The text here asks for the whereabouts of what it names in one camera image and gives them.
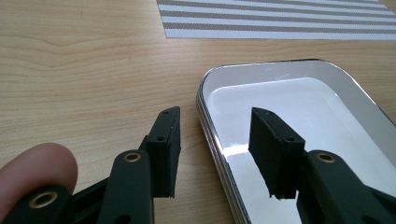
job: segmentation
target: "wooden table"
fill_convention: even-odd
[[[233,222],[195,107],[212,67],[327,60],[396,121],[395,41],[167,39],[154,0],[2,1],[0,22],[0,165],[57,142],[78,160],[79,191],[181,107],[177,196],[155,200],[157,223]]]

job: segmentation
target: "black bracket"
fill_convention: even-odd
[[[304,150],[305,140],[272,111],[252,108],[249,148],[270,196],[294,199],[304,224],[396,223],[396,199],[365,186],[345,161]]]
[[[22,198],[3,223],[154,223],[153,197],[174,198],[180,108],[162,111],[137,150],[114,160],[110,177],[70,195],[47,186]]]

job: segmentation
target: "wood grain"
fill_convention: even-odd
[[[153,0],[2,1],[0,20],[0,165],[57,142],[76,155],[85,189],[139,146],[161,110],[180,105],[177,196],[155,200],[157,223],[233,222],[195,108],[212,67],[327,60],[396,121],[394,41],[167,39]]]

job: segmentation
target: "metal tray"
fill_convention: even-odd
[[[348,73],[321,60],[224,65],[206,73],[197,108],[237,223],[301,223],[295,200],[269,198],[248,152],[253,106],[277,113],[306,150],[338,154],[365,185],[396,196],[396,127]]]

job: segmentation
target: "gray and white stripes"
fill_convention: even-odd
[[[396,40],[376,0],[158,0],[167,37]]]

